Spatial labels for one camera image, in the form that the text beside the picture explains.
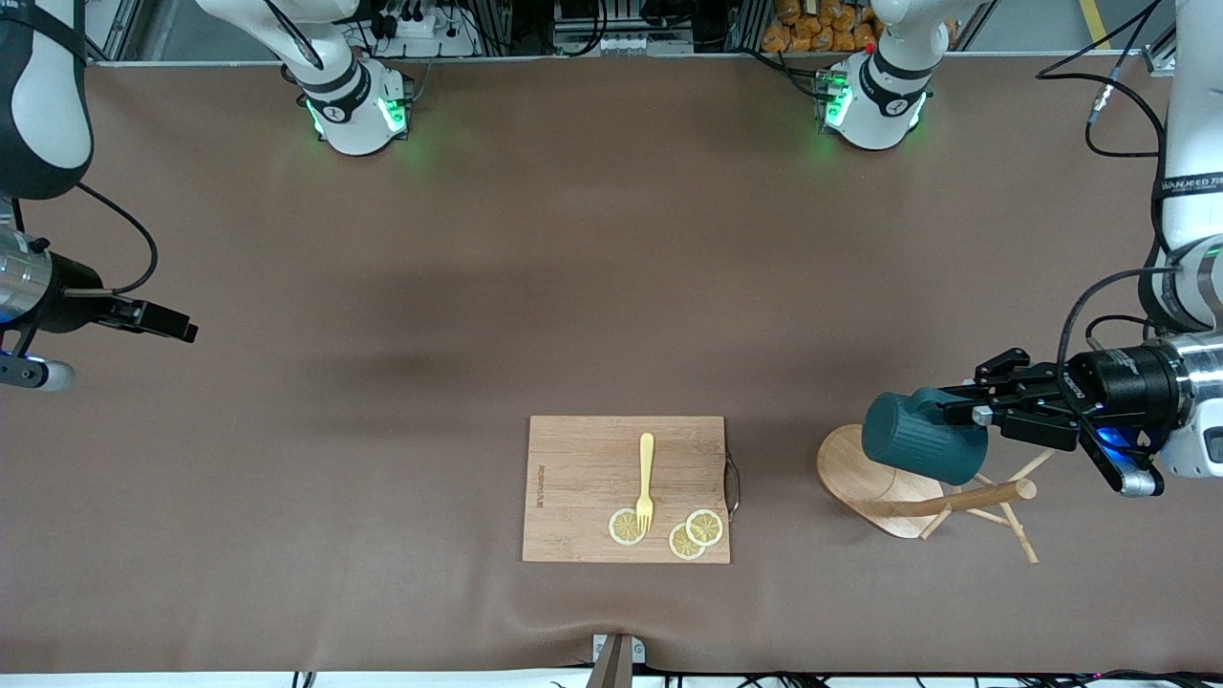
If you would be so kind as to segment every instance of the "cutting board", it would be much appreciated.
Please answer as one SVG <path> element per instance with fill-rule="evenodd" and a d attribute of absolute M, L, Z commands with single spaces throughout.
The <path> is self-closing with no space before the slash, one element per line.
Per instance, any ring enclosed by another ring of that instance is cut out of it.
<path fill-rule="evenodd" d="M 624 546 L 612 539 L 608 522 L 637 503 L 642 433 L 654 435 L 654 523 L 640 543 Z M 522 561 L 730 563 L 725 467 L 722 418 L 532 417 Z M 725 530 L 700 557 L 684 561 L 671 552 L 669 536 L 697 510 L 715 512 Z"/>

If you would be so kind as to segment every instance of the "yellow fork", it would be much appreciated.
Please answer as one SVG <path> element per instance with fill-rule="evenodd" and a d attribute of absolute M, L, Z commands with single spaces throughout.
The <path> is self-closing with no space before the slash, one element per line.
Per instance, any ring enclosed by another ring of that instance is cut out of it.
<path fill-rule="evenodd" d="M 641 434 L 641 496 L 637 497 L 637 530 L 649 533 L 654 521 L 654 501 L 649 499 L 649 472 L 654 468 L 654 436 Z"/>

